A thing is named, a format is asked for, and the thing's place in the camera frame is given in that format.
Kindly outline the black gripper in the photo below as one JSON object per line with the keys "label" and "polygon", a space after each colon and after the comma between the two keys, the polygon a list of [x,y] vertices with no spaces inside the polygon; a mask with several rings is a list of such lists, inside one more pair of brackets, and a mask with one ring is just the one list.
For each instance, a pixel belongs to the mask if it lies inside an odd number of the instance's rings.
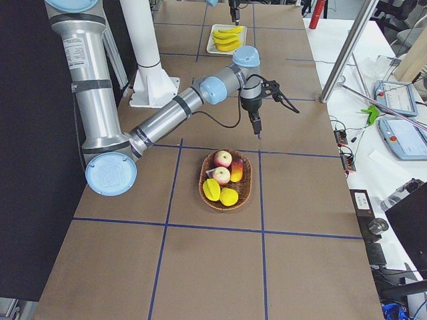
{"label": "black gripper", "polygon": [[230,7],[230,15],[232,18],[232,22],[235,25],[239,25],[240,23],[240,0],[229,0],[228,5]]}
{"label": "black gripper", "polygon": [[262,106],[261,98],[246,99],[240,97],[242,108],[249,113],[249,118],[255,135],[259,135],[262,131],[262,121],[259,116],[259,108]]}

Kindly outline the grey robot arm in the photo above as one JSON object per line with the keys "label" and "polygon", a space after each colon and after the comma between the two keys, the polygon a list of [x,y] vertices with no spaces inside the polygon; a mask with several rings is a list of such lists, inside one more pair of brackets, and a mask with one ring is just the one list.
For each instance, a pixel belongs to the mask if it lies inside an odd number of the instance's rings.
{"label": "grey robot arm", "polygon": [[52,30],[63,41],[71,89],[80,108],[86,140],[82,146],[85,178],[98,194],[116,196],[129,190],[137,177],[137,160],[143,152],[202,105],[216,105],[239,91],[243,99],[261,100],[255,82],[260,58],[255,47],[237,49],[230,65],[215,75],[202,77],[183,91],[177,79],[163,70],[147,1],[122,1],[133,52],[147,98],[159,110],[129,133],[121,130],[103,45],[106,18],[101,1],[46,1]]}
{"label": "grey robot arm", "polygon": [[[205,0],[206,4],[214,7],[219,2],[218,0]],[[236,26],[240,24],[240,1],[239,0],[228,0],[228,5],[230,8],[230,16],[232,18],[232,22],[235,23]]]}

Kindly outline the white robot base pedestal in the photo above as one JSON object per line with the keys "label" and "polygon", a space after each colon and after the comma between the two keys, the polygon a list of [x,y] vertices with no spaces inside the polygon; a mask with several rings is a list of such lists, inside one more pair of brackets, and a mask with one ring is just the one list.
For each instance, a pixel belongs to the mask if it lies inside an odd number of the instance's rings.
{"label": "white robot base pedestal", "polygon": [[149,1],[120,4],[137,61],[130,105],[161,108],[177,95],[180,79],[170,77],[161,65]]}

